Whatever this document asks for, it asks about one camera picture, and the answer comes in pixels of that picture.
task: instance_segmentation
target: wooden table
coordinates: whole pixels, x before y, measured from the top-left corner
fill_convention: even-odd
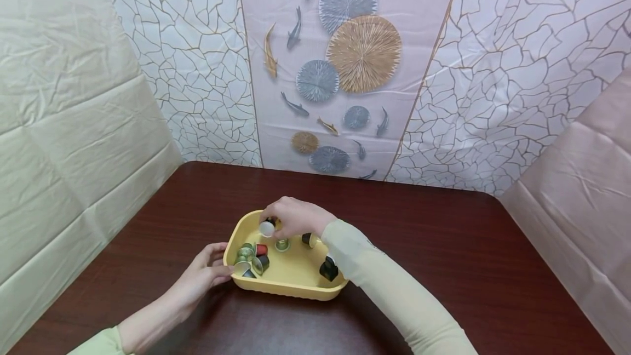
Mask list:
[[[10,353],[65,354],[116,325],[164,293],[205,244],[227,241],[242,215],[281,196],[359,227],[443,303],[480,354],[611,354],[493,197],[199,162],[177,170]],[[151,353],[409,352],[352,284],[317,302],[228,283]]]

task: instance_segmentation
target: sleeve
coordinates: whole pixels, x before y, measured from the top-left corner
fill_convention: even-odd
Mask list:
[[[344,277],[394,323],[414,354],[477,354],[443,305],[356,227],[341,220],[332,222],[322,241]]]
[[[118,327],[100,331],[87,342],[76,347],[68,355],[133,355],[122,351]]]

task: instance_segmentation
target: coffee pod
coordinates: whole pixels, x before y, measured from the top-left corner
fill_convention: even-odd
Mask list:
[[[289,239],[280,239],[276,242],[275,247],[278,252],[285,252],[289,250],[291,244],[289,243]]]
[[[256,279],[256,276],[254,275],[254,273],[252,273],[252,271],[250,269],[247,269],[245,271],[245,273],[243,273],[243,277],[255,278]]]
[[[243,276],[245,272],[249,269],[250,263],[246,260],[239,260],[237,263],[235,263],[235,274],[238,276]]]
[[[252,259],[252,269],[254,269],[254,271],[259,276],[262,276],[268,268],[269,258],[267,258],[267,255],[257,256],[256,258]]]
[[[276,231],[276,225],[278,223],[278,219],[271,217],[267,218],[265,221],[259,224],[259,232],[263,237],[270,238],[274,235]]]
[[[250,248],[256,254],[256,244],[253,243],[243,243],[241,248]]]
[[[239,262],[248,262],[248,258],[246,258],[246,256],[238,256],[235,259],[235,264],[239,263]]]
[[[339,273],[340,269],[335,265],[335,260],[330,255],[327,255],[320,266],[320,275],[329,281],[333,281]]]
[[[239,248],[237,251],[237,257],[238,256],[243,256],[246,260],[248,260],[248,262],[250,262],[250,260],[254,258],[254,251],[252,251],[252,248],[249,247]]]
[[[312,233],[305,233],[302,235],[302,242],[307,244],[310,248],[314,248],[316,246],[317,238]]]
[[[267,255],[267,246],[265,244],[256,245],[256,256]]]

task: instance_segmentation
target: tray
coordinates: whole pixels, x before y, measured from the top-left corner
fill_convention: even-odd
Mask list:
[[[230,236],[228,247],[223,255],[223,264],[232,265],[237,251],[244,243],[259,243],[267,246],[269,268],[256,279],[232,274],[236,285],[245,290],[301,297],[304,299],[328,301],[336,297],[348,284],[342,273],[332,282],[320,275],[320,265],[324,262],[328,248],[317,239],[314,248],[302,243],[300,236],[290,238],[291,246],[285,252],[274,247],[274,239],[265,238],[259,233],[259,216],[262,210],[246,214],[237,223]]]

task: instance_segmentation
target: gold circle pattern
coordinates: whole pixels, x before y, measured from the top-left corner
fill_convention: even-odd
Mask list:
[[[291,138],[291,146],[300,154],[313,154],[319,145],[317,136],[308,131],[299,131]]]
[[[401,61],[401,36],[387,19],[362,15],[337,28],[326,55],[340,74],[341,89],[366,93],[393,76]]]

